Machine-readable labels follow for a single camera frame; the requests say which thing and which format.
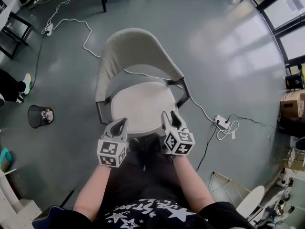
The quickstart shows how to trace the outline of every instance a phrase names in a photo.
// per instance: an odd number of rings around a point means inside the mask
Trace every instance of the black pants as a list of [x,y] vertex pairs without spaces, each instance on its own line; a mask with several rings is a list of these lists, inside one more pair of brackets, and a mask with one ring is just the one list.
[[19,93],[24,92],[24,90],[24,82],[17,82],[10,74],[0,69],[0,94],[5,101],[15,102]]
[[[150,135],[144,145],[148,149],[160,150],[160,137]],[[160,153],[143,157],[132,150],[119,168],[112,168],[100,213],[108,213],[115,206],[128,205],[141,198],[173,200],[185,208],[189,207],[173,164]]]

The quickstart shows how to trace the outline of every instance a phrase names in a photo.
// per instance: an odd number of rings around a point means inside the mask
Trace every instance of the concrete floor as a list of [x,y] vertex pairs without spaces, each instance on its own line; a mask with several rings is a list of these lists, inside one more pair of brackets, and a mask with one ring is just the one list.
[[[41,30],[54,13],[54,0],[19,15],[34,26],[28,47],[21,46],[13,61],[0,54],[0,67],[18,80],[34,74]],[[86,20],[93,30],[87,47],[102,53],[109,36],[139,27],[152,32],[185,75],[193,98],[207,114],[236,114],[275,126],[284,94],[284,62],[260,14],[249,1],[230,0],[71,0],[54,17]],[[97,140],[103,132],[95,108],[99,59],[82,48],[89,31],[83,24],[63,22],[43,42],[35,87],[23,104],[6,103],[0,109],[1,146],[16,155],[11,176],[23,198],[42,209],[59,205],[75,187],[73,201],[98,164]],[[131,70],[156,76],[149,67]],[[55,121],[32,129],[27,111],[32,104],[49,106]],[[202,111],[190,100],[180,113],[193,132],[196,147],[189,155],[197,167],[214,131]],[[218,171],[248,189],[265,184],[277,169],[270,164],[275,130],[239,120],[236,139],[215,137],[199,174],[206,183]]]

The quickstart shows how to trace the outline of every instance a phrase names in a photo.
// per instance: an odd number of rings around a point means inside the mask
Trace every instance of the star print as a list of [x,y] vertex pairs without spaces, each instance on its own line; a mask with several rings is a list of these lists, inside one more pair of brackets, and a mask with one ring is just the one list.
[[119,214],[113,213],[112,216],[109,216],[109,217],[107,217],[106,219],[111,219],[111,218],[113,218],[114,223],[117,223],[117,221],[119,220],[119,218],[127,218],[127,216],[124,216],[123,213],[124,213],[124,212],[119,213]]
[[127,229],[133,229],[135,227],[139,227],[139,225],[134,223],[134,219],[131,220],[125,220],[121,219],[124,224],[121,226],[121,228],[127,228]]
[[153,218],[154,216],[156,216],[156,214],[155,214],[154,212],[152,212],[152,213],[149,213],[149,216],[150,216],[151,218]]
[[186,216],[195,215],[196,213],[187,212],[186,208],[181,209],[173,209],[173,208],[167,208],[170,212],[172,212],[172,215],[169,216],[169,218],[177,217],[181,221],[186,221]]

